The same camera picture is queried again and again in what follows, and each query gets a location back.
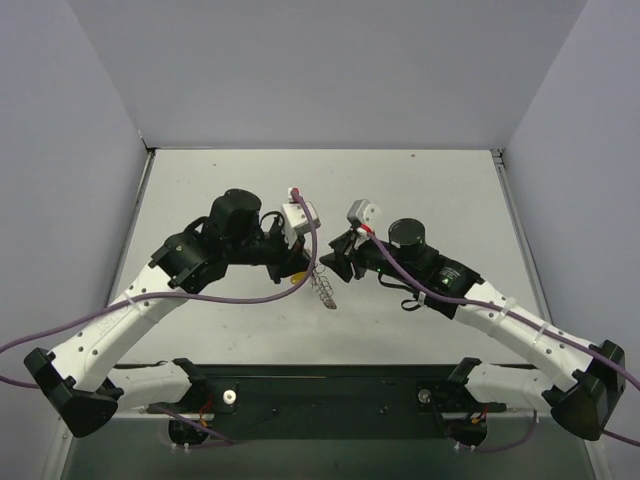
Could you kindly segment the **yellow tag key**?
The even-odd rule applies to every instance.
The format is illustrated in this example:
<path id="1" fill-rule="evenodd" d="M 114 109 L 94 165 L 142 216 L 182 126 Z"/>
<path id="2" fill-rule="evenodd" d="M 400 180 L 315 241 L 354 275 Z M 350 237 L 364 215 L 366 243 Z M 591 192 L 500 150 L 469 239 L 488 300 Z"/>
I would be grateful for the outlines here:
<path id="1" fill-rule="evenodd" d="M 292 275 L 290 277 L 290 283 L 292 285 L 297 285 L 297 284 L 302 283 L 305 278 L 306 278 L 306 273 L 305 272 L 299 272 L 299 273 L 296 273 L 296 274 L 294 274 L 294 275 Z"/>

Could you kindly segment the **metal disc keyring holder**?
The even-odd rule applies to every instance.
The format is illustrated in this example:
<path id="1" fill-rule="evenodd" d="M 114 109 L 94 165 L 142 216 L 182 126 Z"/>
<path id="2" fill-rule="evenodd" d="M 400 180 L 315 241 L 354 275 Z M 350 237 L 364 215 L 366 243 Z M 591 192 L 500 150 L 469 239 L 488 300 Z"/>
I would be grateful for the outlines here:
<path id="1" fill-rule="evenodd" d="M 310 277 L 311 285 L 323 306 L 329 310 L 336 310 L 333 288 L 328 277 L 324 274 L 326 267 L 316 264 Z"/>

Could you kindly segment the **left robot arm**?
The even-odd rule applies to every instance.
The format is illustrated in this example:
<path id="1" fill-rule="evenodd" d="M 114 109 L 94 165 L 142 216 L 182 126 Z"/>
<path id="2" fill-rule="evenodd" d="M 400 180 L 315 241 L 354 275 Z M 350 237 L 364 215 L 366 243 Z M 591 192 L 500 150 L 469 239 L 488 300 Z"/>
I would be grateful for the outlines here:
<path id="1" fill-rule="evenodd" d="M 187 359 L 120 369 L 118 363 L 153 327 L 231 266 L 263 266 L 278 284 L 310 275 L 318 251 L 319 216 L 296 188 L 272 227 L 260 223 L 261 200 L 230 189 L 208 215 L 168 237 L 137 277 L 82 329 L 51 350 L 36 348 L 24 364 L 76 438 L 102 428 L 119 411 L 156 404 L 193 411 L 217 398 L 207 377 Z"/>

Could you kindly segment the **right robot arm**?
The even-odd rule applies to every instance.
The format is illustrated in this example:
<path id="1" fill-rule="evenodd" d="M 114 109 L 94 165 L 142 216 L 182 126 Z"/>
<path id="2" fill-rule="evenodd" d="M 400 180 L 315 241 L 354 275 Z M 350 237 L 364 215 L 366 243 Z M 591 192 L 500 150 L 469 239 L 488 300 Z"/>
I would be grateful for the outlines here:
<path id="1" fill-rule="evenodd" d="M 368 271 L 398 280 L 414 300 L 508 348 L 528 368 L 462 360 L 448 381 L 477 404 L 548 413 L 569 433 L 595 441 L 626 387 L 625 354 L 611 341 L 596 345 L 564 333 L 520 307 L 466 265 L 426 242 L 424 225 L 402 218 L 379 240 L 354 225 L 330 243 L 321 263 L 343 281 Z"/>

